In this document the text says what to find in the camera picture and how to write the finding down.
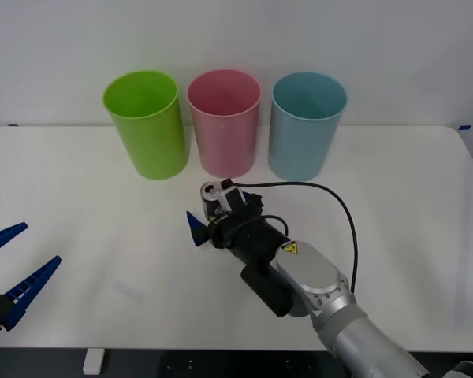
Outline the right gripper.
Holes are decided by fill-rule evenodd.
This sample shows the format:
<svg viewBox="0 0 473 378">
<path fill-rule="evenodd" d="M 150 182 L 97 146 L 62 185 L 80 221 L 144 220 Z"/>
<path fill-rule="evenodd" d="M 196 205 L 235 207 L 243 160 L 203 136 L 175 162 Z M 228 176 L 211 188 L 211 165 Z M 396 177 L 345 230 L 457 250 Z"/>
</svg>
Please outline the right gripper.
<svg viewBox="0 0 473 378">
<path fill-rule="evenodd" d="M 262 196 L 256 193 L 244 192 L 244 197 L 246 200 L 245 206 L 212 220 L 208 227 L 191 212 L 186 212 L 191 237 L 196 247 L 210 241 L 216 249 L 225 249 L 230 244 L 230 240 L 236 234 L 236 229 L 240 224 L 262 215 Z"/>
</svg>

